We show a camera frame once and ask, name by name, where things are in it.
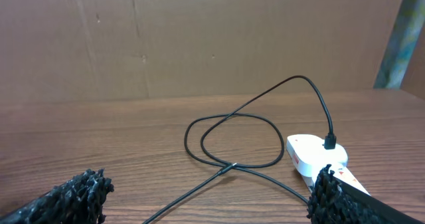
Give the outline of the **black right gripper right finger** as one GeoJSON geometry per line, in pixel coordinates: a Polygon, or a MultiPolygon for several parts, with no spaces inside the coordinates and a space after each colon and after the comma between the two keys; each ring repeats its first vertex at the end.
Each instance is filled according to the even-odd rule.
{"type": "Polygon", "coordinates": [[[335,177],[322,168],[307,202],[312,224],[424,224],[335,177]]]}

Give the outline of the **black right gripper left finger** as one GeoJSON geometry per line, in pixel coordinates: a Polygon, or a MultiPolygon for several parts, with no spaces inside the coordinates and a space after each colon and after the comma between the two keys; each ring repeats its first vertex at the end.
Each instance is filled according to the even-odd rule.
{"type": "Polygon", "coordinates": [[[103,169],[75,175],[60,186],[6,214],[1,224],[102,224],[103,204],[114,191],[103,169]]]}

